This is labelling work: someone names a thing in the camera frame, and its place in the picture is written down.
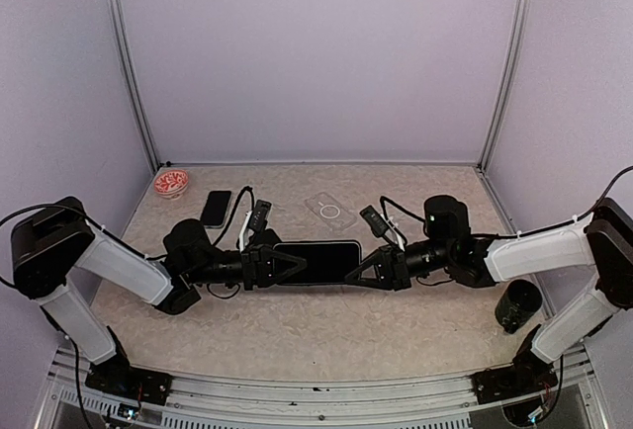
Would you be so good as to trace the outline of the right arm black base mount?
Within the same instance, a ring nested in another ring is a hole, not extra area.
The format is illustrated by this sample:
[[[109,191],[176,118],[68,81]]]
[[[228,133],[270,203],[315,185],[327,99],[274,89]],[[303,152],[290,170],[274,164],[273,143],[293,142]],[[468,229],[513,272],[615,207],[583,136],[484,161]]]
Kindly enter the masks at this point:
[[[531,352],[540,327],[537,325],[527,334],[510,364],[470,376],[478,404],[519,397],[559,383],[553,364],[545,363]]]

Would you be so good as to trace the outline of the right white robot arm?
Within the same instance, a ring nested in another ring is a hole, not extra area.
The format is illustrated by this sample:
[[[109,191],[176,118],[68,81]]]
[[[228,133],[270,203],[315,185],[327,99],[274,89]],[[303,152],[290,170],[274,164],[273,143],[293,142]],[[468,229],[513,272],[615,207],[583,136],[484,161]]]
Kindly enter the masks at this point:
[[[562,223],[501,236],[473,233],[467,206],[438,195],[424,203],[423,232],[423,241],[377,248],[345,283],[399,291],[416,277],[444,270],[454,282],[478,289],[559,268],[595,268],[591,283],[535,331],[529,355],[507,369],[505,382],[514,392],[530,391],[544,377],[543,362],[553,363],[632,306],[632,219],[609,198]]]

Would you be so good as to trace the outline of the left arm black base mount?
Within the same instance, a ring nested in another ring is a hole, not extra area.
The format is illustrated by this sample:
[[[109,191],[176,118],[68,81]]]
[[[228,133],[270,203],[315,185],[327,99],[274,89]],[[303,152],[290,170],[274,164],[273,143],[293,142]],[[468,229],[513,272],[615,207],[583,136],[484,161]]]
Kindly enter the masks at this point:
[[[109,326],[107,329],[115,343],[115,355],[104,363],[90,364],[86,386],[139,403],[164,406],[173,377],[167,373],[132,366],[115,332]]]

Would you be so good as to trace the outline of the clear magsafe phone case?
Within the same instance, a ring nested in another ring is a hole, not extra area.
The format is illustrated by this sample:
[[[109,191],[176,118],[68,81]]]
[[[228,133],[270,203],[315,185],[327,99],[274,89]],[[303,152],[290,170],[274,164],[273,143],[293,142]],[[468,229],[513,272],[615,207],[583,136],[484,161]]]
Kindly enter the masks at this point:
[[[356,217],[327,192],[305,199],[306,207],[334,231],[343,231],[356,222]]]

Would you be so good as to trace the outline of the large black teal-edged phone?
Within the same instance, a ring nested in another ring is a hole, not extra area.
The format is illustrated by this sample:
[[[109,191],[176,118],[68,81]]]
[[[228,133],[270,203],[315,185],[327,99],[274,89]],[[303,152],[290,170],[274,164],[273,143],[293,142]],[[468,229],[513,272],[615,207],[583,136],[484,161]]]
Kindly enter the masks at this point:
[[[221,228],[226,221],[228,206],[230,205],[232,191],[211,191],[203,206],[200,221],[206,228]]]

